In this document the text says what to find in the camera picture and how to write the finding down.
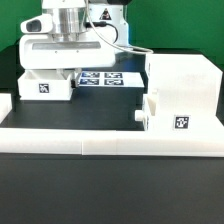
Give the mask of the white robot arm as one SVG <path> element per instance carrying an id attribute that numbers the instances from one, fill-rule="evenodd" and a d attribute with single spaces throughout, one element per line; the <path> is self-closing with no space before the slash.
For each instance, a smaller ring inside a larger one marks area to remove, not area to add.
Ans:
<path id="1" fill-rule="evenodd" d="M 131 0 L 42 0 L 42 13 L 21 23 L 26 70 L 111 67 L 115 45 L 128 43 L 123 8 Z"/>

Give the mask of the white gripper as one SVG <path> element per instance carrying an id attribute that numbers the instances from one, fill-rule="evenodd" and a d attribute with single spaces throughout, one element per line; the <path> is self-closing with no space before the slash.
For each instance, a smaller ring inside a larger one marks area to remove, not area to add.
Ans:
<path id="1" fill-rule="evenodd" d="M 25 69 L 111 67 L 115 52 L 103 41 L 54 42 L 50 35 L 24 35 L 19 44 Z"/>

